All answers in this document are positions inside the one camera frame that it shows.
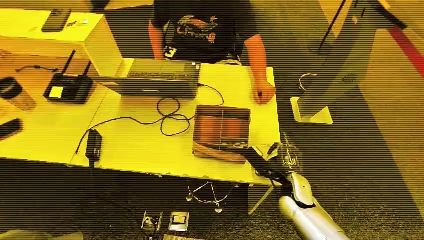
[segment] wooden box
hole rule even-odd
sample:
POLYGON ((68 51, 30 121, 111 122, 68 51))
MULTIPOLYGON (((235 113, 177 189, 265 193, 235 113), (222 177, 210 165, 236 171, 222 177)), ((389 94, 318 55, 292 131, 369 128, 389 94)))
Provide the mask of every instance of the wooden box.
POLYGON ((237 151, 249 147, 250 117, 251 111, 245 108, 197 106, 193 154, 244 163, 246 159, 237 151))

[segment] prosthetic arm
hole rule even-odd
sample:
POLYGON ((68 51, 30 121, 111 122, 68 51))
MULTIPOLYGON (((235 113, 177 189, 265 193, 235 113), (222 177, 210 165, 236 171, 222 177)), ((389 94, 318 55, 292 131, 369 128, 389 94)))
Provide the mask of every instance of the prosthetic arm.
POLYGON ((308 180, 298 173, 302 171, 301 162, 287 153, 287 148, 275 143, 268 151, 274 156, 269 160, 256 147, 245 149, 242 155, 258 175, 281 183, 280 212, 293 222, 304 240, 349 240, 315 199, 308 180))

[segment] laptop keyboard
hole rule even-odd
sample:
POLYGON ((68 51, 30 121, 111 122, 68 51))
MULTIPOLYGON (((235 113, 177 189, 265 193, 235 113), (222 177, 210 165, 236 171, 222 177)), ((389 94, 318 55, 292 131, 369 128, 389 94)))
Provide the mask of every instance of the laptop keyboard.
POLYGON ((174 80, 186 81, 187 78, 193 77, 192 75, 182 73, 165 73, 165 72, 145 72, 145 71, 130 71, 127 78, 135 79, 151 79, 151 80, 174 80))

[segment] laptop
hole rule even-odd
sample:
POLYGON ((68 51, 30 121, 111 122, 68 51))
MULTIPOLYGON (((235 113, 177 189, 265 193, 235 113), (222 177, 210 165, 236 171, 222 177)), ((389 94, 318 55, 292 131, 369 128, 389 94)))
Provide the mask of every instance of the laptop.
POLYGON ((200 68, 200 62, 135 59, 127 77, 92 79, 123 96, 194 99, 200 68))

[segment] black t-shirt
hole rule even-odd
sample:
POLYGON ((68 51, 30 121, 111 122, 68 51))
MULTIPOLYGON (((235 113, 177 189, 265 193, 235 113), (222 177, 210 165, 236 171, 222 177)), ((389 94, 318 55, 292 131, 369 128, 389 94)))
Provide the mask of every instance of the black t-shirt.
POLYGON ((232 49, 235 32, 242 41, 258 34, 250 0, 154 0, 151 21, 173 24, 170 47, 203 53, 232 49))

